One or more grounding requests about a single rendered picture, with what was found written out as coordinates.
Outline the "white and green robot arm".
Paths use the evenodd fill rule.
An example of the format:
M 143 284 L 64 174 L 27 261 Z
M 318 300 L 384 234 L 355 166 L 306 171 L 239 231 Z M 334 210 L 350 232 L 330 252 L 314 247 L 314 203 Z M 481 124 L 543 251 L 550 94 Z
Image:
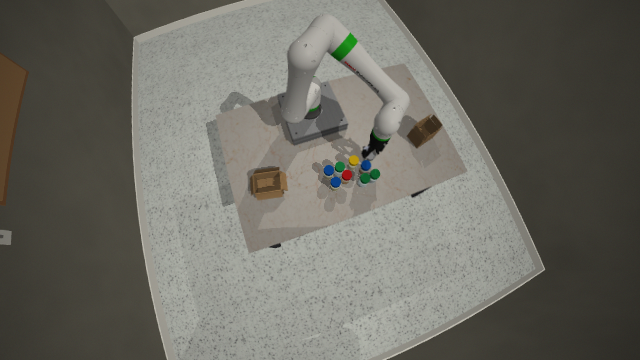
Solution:
M 382 100 L 383 106 L 374 119 L 370 139 L 377 146 L 386 146 L 400 127 L 398 123 L 410 104 L 409 95 L 330 14 L 317 16 L 288 49 L 288 91 L 281 107 L 282 118 L 297 124 L 320 115 L 321 82 L 314 75 L 326 52 L 356 74 Z

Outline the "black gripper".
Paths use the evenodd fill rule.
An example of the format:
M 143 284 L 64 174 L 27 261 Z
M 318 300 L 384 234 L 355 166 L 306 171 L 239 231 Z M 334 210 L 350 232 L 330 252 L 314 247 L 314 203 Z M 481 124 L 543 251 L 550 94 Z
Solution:
M 373 149 L 372 147 L 374 147 L 374 149 Z M 382 146 L 382 147 L 383 147 L 383 146 Z M 363 156 L 363 160 L 367 160 L 367 158 L 368 158 L 369 154 L 370 154 L 371 152 L 373 152 L 373 151 L 374 151 L 374 153 L 375 153 L 375 158 L 376 158 L 376 156 L 379 154 L 379 152 L 382 152 L 382 151 L 383 151 L 383 149 L 384 149 L 384 147 L 385 147 L 385 146 L 384 146 L 383 148 L 382 148 L 382 147 L 374 145 L 374 144 L 371 142 L 371 140 L 370 140 L 370 142 L 369 142 L 368 146 L 367 146 L 367 147 L 365 147 L 365 146 L 363 147 L 363 149 L 364 149 L 364 150 L 362 150 L 362 153 L 361 153 L 361 154 L 362 154 L 362 156 Z M 382 148 L 382 149 L 381 149 L 381 148 Z M 378 150 L 378 151 L 377 151 L 377 150 L 375 150 L 375 149 L 380 149 L 380 150 Z M 382 150 L 382 151 L 381 151 L 381 150 Z M 377 152 L 376 152 L 376 151 L 377 151 Z M 374 158 L 374 159 L 375 159 L 375 158 Z

